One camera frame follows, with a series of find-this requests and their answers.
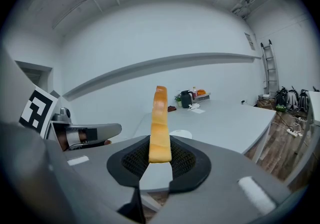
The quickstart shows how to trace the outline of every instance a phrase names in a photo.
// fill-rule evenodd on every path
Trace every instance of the table leg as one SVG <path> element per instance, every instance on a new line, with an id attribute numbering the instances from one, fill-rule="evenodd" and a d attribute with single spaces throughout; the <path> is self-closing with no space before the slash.
<path id="1" fill-rule="evenodd" d="M 305 129 L 304 129 L 304 134 L 303 134 L 303 136 L 302 136 L 302 139 L 301 139 L 301 141 L 300 141 L 299 146 L 297 147 L 296 151 L 294 152 L 295 154 L 298 154 L 298 153 L 299 153 L 299 151 L 300 151 L 300 149 L 301 149 L 301 147 L 302 147 L 302 144 L 303 144 L 304 141 L 305 141 L 306 135 L 307 135 L 307 133 L 308 133 L 308 131 L 309 131 L 309 128 L 310 128 L 311 119 L 312 119 L 312 107 L 309 107 L 308 116 L 307 116 L 307 118 L 306 118 L 306 120 L 307 120 L 306 122 L 307 122 L 307 123 L 306 123 Z"/>
<path id="2" fill-rule="evenodd" d="M 259 142 L 259 145 L 256 149 L 256 152 L 254 153 L 254 156 L 252 158 L 252 161 L 257 163 L 260 156 L 261 156 L 261 153 L 262 153 L 262 150 L 267 142 L 267 138 L 268 138 L 268 135 L 269 135 L 269 131 L 270 131 L 270 126 L 271 124 L 269 125 L 269 127 L 266 129 L 266 131 L 264 132 L 264 134 L 262 135 L 262 138 L 260 139 L 260 142 Z"/>
<path id="3" fill-rule="evenodd" d="M 297 176 L 298 174 L 302 171 L 306 163 L 309 161 L 312 153 L 314 152 L 317 143 L 320 138 L 320 127 L 319 126 L 314 126 L 314 132 L 311 137 L 311 142 L 308 148 L 306 149 L 306 152 L 303 154 L 302 158 L 300 159 L 299 163 L 297 166 L 294 168 L 294 170 L 291 172 L 291 174 L 286 178 L 284 181 L 285 185 L 289 185 Z"/>
<path id="4" fill-rule="evenodd" d="M 141 202 L 144 206 L 158 212 L 161 209 L 161 204 L 154 200 L 147 192 L 140 191 Z"/>

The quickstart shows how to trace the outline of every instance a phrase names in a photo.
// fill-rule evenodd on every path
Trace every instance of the black mesh pad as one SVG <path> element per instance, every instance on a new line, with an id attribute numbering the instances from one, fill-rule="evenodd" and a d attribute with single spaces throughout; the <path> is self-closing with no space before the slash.
<path id="1" fill-rule="evenodd" d="M 121 160 L 123 167 L 139 179 L 142 178 L 149 165 L 149 143 L 150 140 L 146 141 L 135 150 L 126 154 Z"/>
<path id="2" fill-rule="evenodd" d="M 173 181 L 169 193 L 196 189 L 209 175 L 210 159 L 198 149 L 170 136 Z M 107 169 L 123 186 L 139 188 L 139 181 L 149 165 L 150 136 L 114 153 L 107 161 Z"/>
<path id="3" fill-rule="evenodd" d="M 172 161 L 170 162 L 172 167 L 173 179 L 178 178 L 190 171 L 195 166 L 195 155 L 185 150 L 183 147 L 171 141 L 171 155 Z"/>

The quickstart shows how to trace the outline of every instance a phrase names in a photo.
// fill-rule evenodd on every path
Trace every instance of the power strip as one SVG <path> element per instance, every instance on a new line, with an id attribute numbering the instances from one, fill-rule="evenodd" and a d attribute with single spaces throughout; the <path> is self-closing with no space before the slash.
<path id="1" fill-rule="evenodd" d="M 296 131 L 291 131 L 290 129 L 287 129 L 286 131 L 287 131 L 287 133 L 289 133 L 290 135 L 292 135 L 295 138 L 298 136 L 298 133 Z"/>
<path id="2" fill-rule="evenodd" d="M 306 120 L 307 120 L 306 118 L 301 118 L 301 117 L 298 118 L 298 121 L 300 122 L 307 122 Z"/>

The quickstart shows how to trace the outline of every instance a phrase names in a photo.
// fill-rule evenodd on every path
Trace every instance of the ladder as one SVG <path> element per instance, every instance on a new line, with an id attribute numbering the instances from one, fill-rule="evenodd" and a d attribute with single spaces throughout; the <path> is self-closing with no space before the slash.
<path id="1" fill-rule="evenodd" d="M 266 93 L 270 93 L 272 97 L 275 97 L 277 91 L 280 90 L 275 52 L 272 47 L 271 40 L 269 40 L 269 46 L 264 47 L 262 43 L 260 45 L 262 49 L 262 59 L 265 70 Z M 268 49 L 270 49 L 270 53 L 267 56 L 266 50 Z M 270 83 L 272 83 L 272 88 L 275 89 L 275 91 L 270 91 Z"/>

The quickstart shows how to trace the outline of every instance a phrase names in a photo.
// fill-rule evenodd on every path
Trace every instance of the potted plant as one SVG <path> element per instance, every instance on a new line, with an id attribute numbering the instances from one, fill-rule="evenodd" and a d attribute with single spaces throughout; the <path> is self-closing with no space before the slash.
<path id="1" fill-rule="evenodd" d="M 177 94 L 174 98 L 178 103 L 178 106 L 182 107 L 182 103 L 181 103 L 181 98 L 180 98 L 181 94 Z"/>

